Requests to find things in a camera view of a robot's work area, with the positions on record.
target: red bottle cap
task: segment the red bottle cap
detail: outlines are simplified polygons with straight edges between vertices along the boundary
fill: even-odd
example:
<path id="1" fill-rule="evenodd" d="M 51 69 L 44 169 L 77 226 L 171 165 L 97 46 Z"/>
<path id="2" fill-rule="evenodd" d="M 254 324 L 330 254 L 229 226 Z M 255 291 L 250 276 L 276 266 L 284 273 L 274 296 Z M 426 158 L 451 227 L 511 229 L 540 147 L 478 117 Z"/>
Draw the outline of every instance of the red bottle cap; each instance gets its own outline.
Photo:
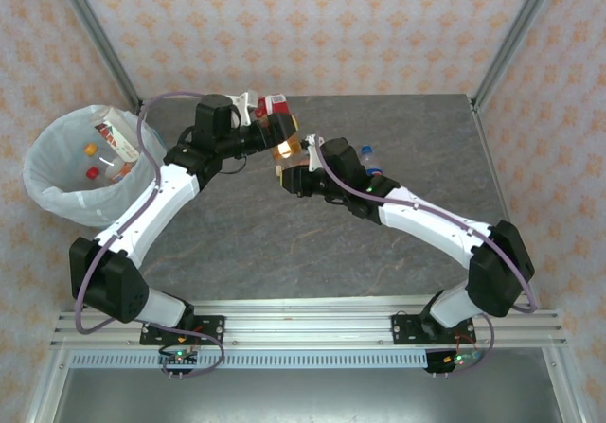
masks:
<path id="1" fill-rule="evenodd" d="M 91 180 L 95 180 L 99 175 L 99 170 L 96 167 L 91 167 L 86 171 L 86 177 Z"/>

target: gray table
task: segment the gray table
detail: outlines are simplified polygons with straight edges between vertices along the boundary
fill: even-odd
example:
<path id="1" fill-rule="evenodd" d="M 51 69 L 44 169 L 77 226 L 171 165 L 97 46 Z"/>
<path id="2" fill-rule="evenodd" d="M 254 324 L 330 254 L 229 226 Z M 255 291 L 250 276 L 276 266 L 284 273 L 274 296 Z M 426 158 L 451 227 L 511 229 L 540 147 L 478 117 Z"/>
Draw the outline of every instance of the gray table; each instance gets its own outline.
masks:
<path id="1" fill-rule="evenodd" d="M 370 144 L 383 172 L 423 199 L 490 223 L 503 214 L 468 100 L 451 96 L 291 97 L 303 134 Z M 166 100 L 149 123 L 167 144 L 195 100 Z M 235 168 L 238 163 L 228 163 Z M 466 272 L 403 232 L 280 188 L 268 152 L 218 175 L 151 247 L 151 286 L 187 300 L 435 293 Z"/>

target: plastic bag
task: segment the plastic bag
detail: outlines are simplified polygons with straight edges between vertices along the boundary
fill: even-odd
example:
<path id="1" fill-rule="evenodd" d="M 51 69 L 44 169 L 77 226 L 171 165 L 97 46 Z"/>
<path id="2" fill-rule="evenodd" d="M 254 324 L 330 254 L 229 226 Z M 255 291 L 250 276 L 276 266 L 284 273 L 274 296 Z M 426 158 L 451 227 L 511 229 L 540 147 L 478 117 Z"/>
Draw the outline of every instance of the plastic bag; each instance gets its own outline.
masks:
<path id="1" fill-rule="evenodd" d="M 44 210 L 85 226 L 105 227 L 116 221 L 154 178 L 150 161 L 141 154 L 131 172 L 117 184 L 86 189 L 91 187 L 85 176 L 90 162 L 82 148 L 89 142 L 109 147 L 90 125 L 91 115 L 102 107 L 88 106 L 55 120 L 33 143 L 24 162 L 27 194 Z M 121 112 L 135 129 L 137 117 Z M 143 127 L 143 142 L 161 165 L 166 150 L 147 125 Z"/>

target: orange bottle cap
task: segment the orange bottle cap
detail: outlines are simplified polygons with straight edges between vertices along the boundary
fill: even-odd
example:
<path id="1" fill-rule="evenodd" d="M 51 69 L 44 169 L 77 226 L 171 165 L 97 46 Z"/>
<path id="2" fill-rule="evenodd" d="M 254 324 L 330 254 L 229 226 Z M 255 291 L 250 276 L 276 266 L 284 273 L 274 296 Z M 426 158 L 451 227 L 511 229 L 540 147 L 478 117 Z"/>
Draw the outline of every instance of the orange bottle cap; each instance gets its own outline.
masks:
<path id="1" fill-rule="evenodd" d="M 95 153 L 97 153 L 97 150 L 98 147 L 92 142 L 84 146 L 84 153 L 88 156 L 93 156 Z"/>

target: orange pattern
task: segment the orange pattern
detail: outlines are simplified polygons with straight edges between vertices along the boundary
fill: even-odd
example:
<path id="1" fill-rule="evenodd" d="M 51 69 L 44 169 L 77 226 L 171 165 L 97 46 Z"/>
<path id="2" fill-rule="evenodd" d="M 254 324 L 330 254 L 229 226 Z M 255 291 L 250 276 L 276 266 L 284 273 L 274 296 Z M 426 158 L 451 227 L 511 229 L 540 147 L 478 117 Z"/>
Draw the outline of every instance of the orange pattern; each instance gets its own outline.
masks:
<path id="1" fill-rule="evenodd" d="M 606 421 L 606 0 L 546 4 L 482 121 L 535 285 L 564 309 L 594 421 Z"/>
<path id="2" fill-rule="evenodd" d="M 524 1 L 90 0 L 142 97 L 248 86 L 472 96 Z"/>
<path id="3" fill-rule="evenodd" d="M 108 1 L 119 9 L 120 0 Z M 29 199 L 23 157 L 53 118 L 124 99 L 66 0 L 7 0 L 2 11 L 0 420 L 17 422 L 25 420 L 57 315 L 72 302 L 67 248 L 92 234 Z"/>

